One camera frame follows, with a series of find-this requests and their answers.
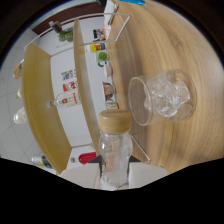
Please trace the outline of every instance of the plastic lid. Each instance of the plastic lid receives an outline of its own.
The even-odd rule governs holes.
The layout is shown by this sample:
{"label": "plastic lid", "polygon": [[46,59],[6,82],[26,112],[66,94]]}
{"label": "plastic lid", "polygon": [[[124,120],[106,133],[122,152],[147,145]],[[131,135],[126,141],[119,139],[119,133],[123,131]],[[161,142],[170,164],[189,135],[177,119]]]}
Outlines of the plastic lid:
{"label": "plastic lid", "polygon": [[131,129],[132,115],[122,109],[104,110],[99,114],[99,129],[107,134],[121,134]]}

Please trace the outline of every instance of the glass jar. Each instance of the glass jar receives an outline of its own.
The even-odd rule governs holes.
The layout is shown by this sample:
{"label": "glass jar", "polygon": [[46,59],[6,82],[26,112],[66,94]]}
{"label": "glass jar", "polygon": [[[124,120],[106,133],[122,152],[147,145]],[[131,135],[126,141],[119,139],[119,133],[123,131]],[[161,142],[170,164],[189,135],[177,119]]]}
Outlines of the glass jar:
{"label": "glass jar", "polygon": [[197,93],[190,76],[174,69],[133,77],[128,99],[135,121],[147,126],[188,120],[195,111]]}
{"label": "glass jar", "polygon": [[126,110],[105,110],[99,114],[102,176],[105,183],[117,188],[127,182],[128,163],[133,151],[129,135],[131,121],[131,113]]}

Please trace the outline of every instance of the wooden shelf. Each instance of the wooden shelf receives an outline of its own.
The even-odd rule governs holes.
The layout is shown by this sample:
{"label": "wooden shelf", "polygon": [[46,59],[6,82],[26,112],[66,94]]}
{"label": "wooden shelf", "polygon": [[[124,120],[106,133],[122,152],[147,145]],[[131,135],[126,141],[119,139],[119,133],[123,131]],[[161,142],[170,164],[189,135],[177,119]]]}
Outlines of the wooden shelf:
{"label": "wooden shelf", "polygon": [[93,98],[90,90],[90,83],[88,78],[88,71],[85,58],[85,47],[83,45],[83,38],[79,20],[74,21],[73,27],[73,43],[74,43],[74,58],[76,77],[82,101],[82,107],[86,118],[86,123],[92,138],[94,147],[99,155],[99,138],[100,130],[94,109]]}
{"label": "wooden shelf", "polygon": [[[196,110],[186,122],[142,127],[133,119],[131,134],[151,159],[150,164],[173,173],[222,158],[223,67],[209,42],[188,20],[162,4],[114,2],[119,4],[118,13],[131,15],[118,41],[107,44],[119,107],[130,111],[128,84],[132,77],[161,70],[183,70],[197,91]],[[114,17],[111,39],[123,22],[124,18]],[[142,157],[136,151],[133,156]]]}
{"label": "wooden shelf", "polygon": [[62,127],[57,108],[47,107],[54,100],[50,55],[34,44],[27,48],[22,92],[24,109],[32,133],[50,164],[60,174],[66,169],[71,146]]}

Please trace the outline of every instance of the glass cup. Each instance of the glass cup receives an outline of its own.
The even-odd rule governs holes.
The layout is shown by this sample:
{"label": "glass cup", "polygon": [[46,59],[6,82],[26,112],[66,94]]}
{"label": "glass cup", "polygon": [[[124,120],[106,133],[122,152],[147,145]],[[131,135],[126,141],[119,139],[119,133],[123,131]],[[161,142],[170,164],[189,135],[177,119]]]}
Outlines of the glass cup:
{"label": "glass cup", "polygon": [[128,98],[141,126],[185,121],[194,113],[197,101],[192,80],[177,69],[132,78]]}

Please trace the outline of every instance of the clear plastic bottle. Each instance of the clear plastic bottle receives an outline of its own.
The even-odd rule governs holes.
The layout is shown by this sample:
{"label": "clear plastic bottle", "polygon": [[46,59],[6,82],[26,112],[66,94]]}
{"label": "clear plastic bottle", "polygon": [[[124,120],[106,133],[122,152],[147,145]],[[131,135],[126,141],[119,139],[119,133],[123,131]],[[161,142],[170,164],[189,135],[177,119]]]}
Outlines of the clear plastic bottle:
{"label": "clear plastic bottle", "polygon": [[16,124],[25,124],[28,122],[24,107],[17,111],[13,117],[13,120]]}
{"label": "clear plastic bottle", "polygon": [[34,165],[42,166],[42,167],[45,166],[47,168],[53,169],[53,167],[48,162],[48,160],[46,159],[45,156],[33,156],[32,157],[32,162],[33,162]]}
{"label": "clear plastic bottle", "polygon": [[67,108],[81,104],[79,91],[77,88],[58,94],[54,104],[60,108]]}
{"label": "clear plastic bottle", "polygon": [[131,121],[131,113],[126,110],[105,110],[99,114],[102,176],[108,185],[117,188],[127,182],[128,163],[133,151],[129,135]]}

